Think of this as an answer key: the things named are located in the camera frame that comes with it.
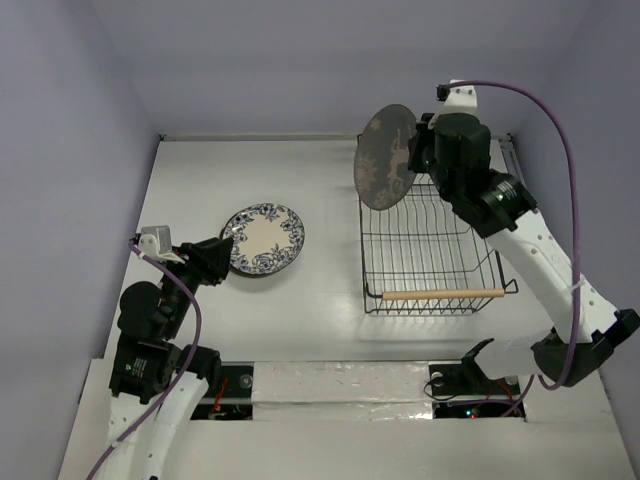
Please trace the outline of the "white blue floral plate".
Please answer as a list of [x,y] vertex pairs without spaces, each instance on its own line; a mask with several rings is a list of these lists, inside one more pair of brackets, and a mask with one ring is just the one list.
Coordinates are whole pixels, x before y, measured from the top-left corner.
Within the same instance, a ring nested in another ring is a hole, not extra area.
[[236,212],[221,231],[233,239],[231,267],[239,274],[263,277],[293,263],[305,242],[299,215],[277,203],[260,203]]

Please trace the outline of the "grey patterned plate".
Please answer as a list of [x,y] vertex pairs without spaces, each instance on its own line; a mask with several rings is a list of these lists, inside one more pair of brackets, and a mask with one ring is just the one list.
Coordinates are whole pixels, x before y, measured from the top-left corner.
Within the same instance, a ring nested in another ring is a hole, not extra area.
[[375,211],[388,210],[411,189],[416,174],[409,169],[408,141],[416,133],[416,117],[401,104],[379,110],[361,133],[353,164],[360,200]]

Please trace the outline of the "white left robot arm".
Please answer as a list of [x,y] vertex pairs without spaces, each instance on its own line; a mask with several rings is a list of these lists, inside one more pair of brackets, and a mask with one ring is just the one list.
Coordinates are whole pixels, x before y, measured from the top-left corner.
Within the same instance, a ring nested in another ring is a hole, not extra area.
[[199,343],[203,315],[195,294],[226,279],[232,248],[230,238],[175,247],[166,226],[130,239],[131,253],[162,277],[120,296],[106,446],[89,478],[164,478],[195,407],[223,387],[219,352]]

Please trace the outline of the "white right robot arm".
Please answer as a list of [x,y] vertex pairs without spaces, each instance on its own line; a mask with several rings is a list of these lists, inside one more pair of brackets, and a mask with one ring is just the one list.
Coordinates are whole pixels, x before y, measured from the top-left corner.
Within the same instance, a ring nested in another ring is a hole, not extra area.
[[483,340],[461,360],[460,379],[482,392],[496,379],[533,375],[549,390],[573,387],[599,369],[639,328],[581,274],[552,236],[536,200],[514,176],[490,166],[489,129],[471,113],[425,114],[409,142],[411,169],[517,271],[552,322],[541,338]]

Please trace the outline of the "dark teal brown-rimmed plate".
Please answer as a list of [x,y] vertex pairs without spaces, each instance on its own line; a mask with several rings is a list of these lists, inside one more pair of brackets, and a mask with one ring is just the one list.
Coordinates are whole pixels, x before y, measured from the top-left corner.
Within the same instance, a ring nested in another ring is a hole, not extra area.
[[286,231],[281,226],[246,224],[222,230],[224,238],[232,238],[232,270],[246,277],[266,277],[291,265],[304,246],[303,229]]

